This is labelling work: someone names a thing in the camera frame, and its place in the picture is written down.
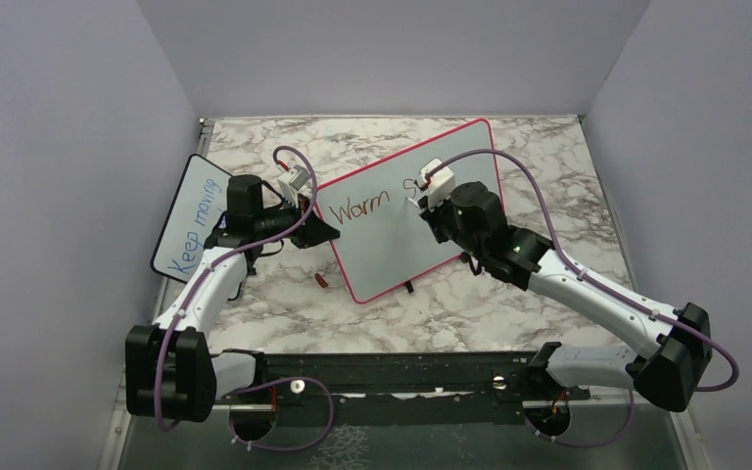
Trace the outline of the brown marker cap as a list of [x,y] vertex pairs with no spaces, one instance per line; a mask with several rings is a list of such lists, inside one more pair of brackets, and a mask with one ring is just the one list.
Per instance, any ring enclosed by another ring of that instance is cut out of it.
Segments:
[[321,286],[322,289],[326,289],[328,287],[328,282],[319,273],[315,273],[314,278],[316,282]]

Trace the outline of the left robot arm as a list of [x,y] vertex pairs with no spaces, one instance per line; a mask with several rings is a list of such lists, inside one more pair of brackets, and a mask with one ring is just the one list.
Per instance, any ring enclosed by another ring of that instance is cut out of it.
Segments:
[[169,430],[180,421],[205,421],[216,400],[232,391],[248,402],[264,397],[269,378],[256,367],[255,354],[220,358],[211,354],[208,336],[266,245],[289,240],[306,249],[339,238],[339,231],[314,213],[314,199],[302,192],[311,179],[301,166],[285,171],[271,189],[280,202],[267,208],[262,191],[268,182],[250,174],[230,177],[226,209],[205,240],[192,277],[151,325],[136,325],[125,338],[130,414],[155,417]]

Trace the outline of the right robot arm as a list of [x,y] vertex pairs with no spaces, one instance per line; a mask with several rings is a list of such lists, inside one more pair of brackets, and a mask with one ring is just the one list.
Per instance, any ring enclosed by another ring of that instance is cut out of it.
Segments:
[[562,388],[634,390],[668,411],[686,410],[712,358],[709,313],[645,300],[598,273],[567,266],[548,238],[509,224],[500,197],[482,182],[455,187],[438,204],[418,201],[440,243],[452,242],[492,278],[567,306],[623,341],[620,347],[544,346],[526,372],[548,399]]

